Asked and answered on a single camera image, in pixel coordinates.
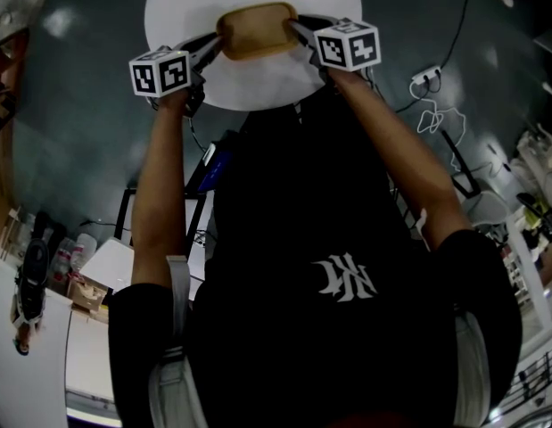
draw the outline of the white cube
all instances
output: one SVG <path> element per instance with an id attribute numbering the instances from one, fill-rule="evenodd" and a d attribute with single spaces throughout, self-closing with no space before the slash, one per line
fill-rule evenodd
<path id="1" fill-rule="evenodd" d="M 191 85 L 188 51 L 153 51 L 129 62 L 135 95 L 162 97 Z"/>
<path id="2" fill-rule="evenodd" d="M 345 22 L 314 32 L 322 65 L 356 71 L 381 63 L 379 29 L 366 22 Z"/>

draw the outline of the wooden tray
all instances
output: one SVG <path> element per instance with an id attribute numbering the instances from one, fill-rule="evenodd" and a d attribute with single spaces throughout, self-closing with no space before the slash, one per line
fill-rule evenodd
<path id="1" fill-rule="evenodd" d="M 224 38 L 222 52 L 230 60 L 245 61 L 289 51 L 297 45 L 297 36 L 288 19 L 297 19 L 297 12 L 284 2 L 226 13 L 216 25 Z"/>

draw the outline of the sleeve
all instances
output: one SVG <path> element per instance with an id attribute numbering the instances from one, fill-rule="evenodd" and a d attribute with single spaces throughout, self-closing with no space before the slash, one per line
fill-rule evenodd
<path id="1" fill-rule="evenodd" d="M 522 346 L 522 320 L 507 270 L 495 244 L 471 230 L 446 238 L 434 253 L 449 277 L 458 309 L 472 313 L 483 334 L 490 367 L 490 406 L 506 395 Z"/>
<path id="2" fill-rule="evenodd" d="M 115 406 L 123 426 L 151 427 L 149 374 L 172 335 L 172 291 L 136 284 L 109 305 L 109 359 Z"/>

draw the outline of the forearm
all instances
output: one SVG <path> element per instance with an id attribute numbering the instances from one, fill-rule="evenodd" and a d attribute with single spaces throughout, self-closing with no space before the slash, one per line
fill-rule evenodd
<path id="1" fill-rule="evenodd" d="M 135 266 L 133 284 L 147 281 L 150 273 L 168 275 L 167 255 L 185 253 L 185 180 L 183 176 L 182 122 L 186 92 L 162 100 L 152 127 L 133 209 Z M 153 271 L 139 270 L 151 261 Z"/>
<path id="2" fill-rule="evenodd" d="M 330 75 L 357 115 L 413 215 L 417 218 L 425 210 L 427 217 L 434 218 L 451 211 L 458 223 L 450 223 L 450 227 L 469 227 L 448 172 L 426 143 L 361 77 L 334 69 L 330 69 Z M 436 222 L 438 227 L 444 226 L 443 220 Z"/>

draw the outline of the gray floor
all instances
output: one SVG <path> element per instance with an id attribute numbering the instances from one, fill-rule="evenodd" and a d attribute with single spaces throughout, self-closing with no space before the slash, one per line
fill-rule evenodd
<path id="1" fill-rule="evenodd" d="M 379 27 L 383 63 L 376 79 L 393 108 L 406 104 L 414 74 L 442 62 L 464 0 L 363 0 L 364 19 Z M 46 0 L 31 32 L 23 103 L 14 132 L 16 197 L 44 209 L 71 231 L 85 218 L 114 222 L 123 189 L 134 183 L 153 111 L 131 91 L 128 61 L 147 49 L 145 0 Z M 470 0 L 464 29 L 445 69 L 441 107 L 468 118 L 461 151 L 471 168 L 500 164 L 490 142 L 511 157 L 528 123 L 548 101 L 540 83 L 548 57 L 529 5 L 508 10 L 499 0 Z M 402 113 L 416 127 L 425 105 Z M 203 106 L 194 125 L 203 143 L 239 128 L 245 113 Z M 449 132 L 459 135 L 457 120 Z M 440 134 L 427 141 L 448 163 Z M 200 157 L 185 134 L 185 170 Z M 501 170 L 490 183 L 508 199 L 515 183 Z M 111 234 L 110 229 L 98 237 Z"/>

